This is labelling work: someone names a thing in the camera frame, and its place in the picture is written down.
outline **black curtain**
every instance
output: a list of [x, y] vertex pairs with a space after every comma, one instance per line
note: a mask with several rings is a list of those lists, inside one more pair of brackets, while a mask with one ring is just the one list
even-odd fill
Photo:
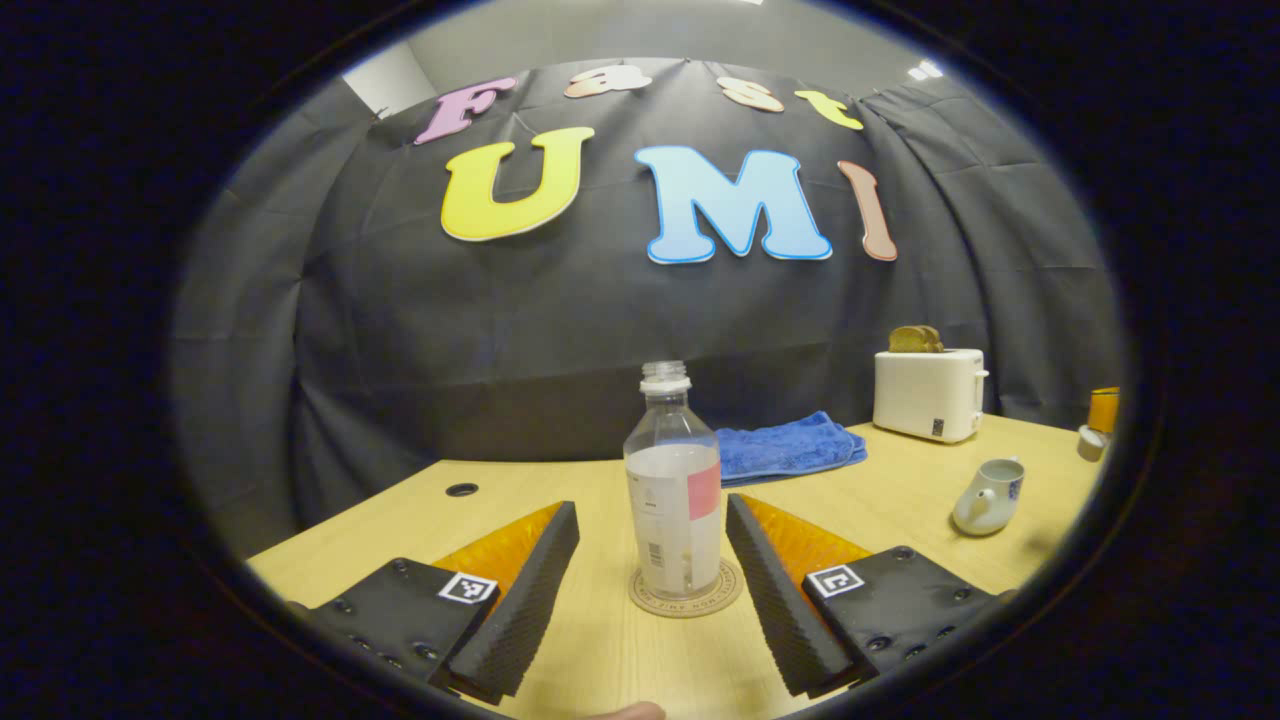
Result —
[[[197, 233], [174, 334], [188, 460], [238, 551], [440, 457], [618, 457], [648, 360], [685, 360], [695, 411], [736, 428], [814, 410], [869, 420], [872, 356], [904, 324], [987, 354], [989, 413], [1074, 427], [1088, 391], [1119, 380], [1094, 228], [1043, 152], [977, 99], [931, 79], [859, 102], [749, 68], [631, 58], [648, 87], [563, 96], [573, 74], [617, 61], [518, 73], [470, 128], [422, 146], [434, 101], [370, 124], [335, 83], [246, 161]], [[786, 110], [737, 105], [722, 76]], [[796, 90], [822, 90], [865, 128]], [[513, 142], [494, 197], [516, 200], [541, 176], [530, 138], [573, 126], [595, 136], [562, 215], [490, 242], [444, 233], [451, 158]], [[691, 146], [731, 179], [751, 150], [795, 156], [833, 255], [769, 258], [762, 220], [745, 258], [718, 243], [705, 263], [652, 263], [657, 196], [634, 154], [655, 145]], [[838, 160], [877, 177], [896, 261], [863, 251]]]

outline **wooden table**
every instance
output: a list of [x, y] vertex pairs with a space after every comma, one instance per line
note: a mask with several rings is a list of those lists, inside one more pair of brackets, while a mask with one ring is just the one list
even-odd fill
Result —
[[[758, 497], [872, 552], [909, 544], [992, 593], [1020, 585], [1052, 553], [1098, 469], [1076, 455], [1074, 432], [992, 415], [954, 446], [869, 423], [850, 429], [867, 438], [865, 461], [727, 492]], [[984, 460], [1011, 455], [1027, 468], [1012, 521], [986, 538], [957, 534], [948, 520], [956, 497]], [[623, 478], [621, 460], [440, 461], [248, 562], [280, 597], [315, 607], [392, 557], [431, 562], [572, 500], [581, 542], [518, 697], [504, 698], [500, 712], [575, 719], [652, 700], [671, 720], [748, 720], [818, 702], [786, 692], [749, 592], [696, 619], [658, 618], [632, 605], [626, 583], [636, 551]], [[463, 482], [479, 492], [444, 495]], [[727, 538], [722, 552], [736, 562]]]

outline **cork coaster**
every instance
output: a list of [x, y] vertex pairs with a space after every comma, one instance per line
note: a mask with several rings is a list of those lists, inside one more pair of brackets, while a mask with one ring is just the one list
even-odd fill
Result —
[[721, 571], [719, 577], [716, 578], [716, 584], [707, 593], [698, 597], [690, 600], [666, 600], [658, 597], [644, 587], [644, 578], [640, 575], [639, 568], [631, 575], [627, 591], [631, 596], [631, 602], [654, 615], [662, 615], [663, 618], [699, 618], [732, 605], [733, 600], [742, 594], [742, 571], [721, 557]]

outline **plastic water bottle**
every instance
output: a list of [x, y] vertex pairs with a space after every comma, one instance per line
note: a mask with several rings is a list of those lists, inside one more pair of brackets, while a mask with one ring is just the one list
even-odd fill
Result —
[[719, 441], [689, 409], [684, 363], [643, 370], [646, 410], [622, 446], [640, 571], [649, 592], [686, 600], [719, 573]]

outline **finger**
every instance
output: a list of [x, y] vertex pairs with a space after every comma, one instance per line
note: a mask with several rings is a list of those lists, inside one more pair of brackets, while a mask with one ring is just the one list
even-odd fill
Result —
[[593, 715], [585, 720], [667, 720], [667, 711], [652, 702], [641, 701], [614, 712]]

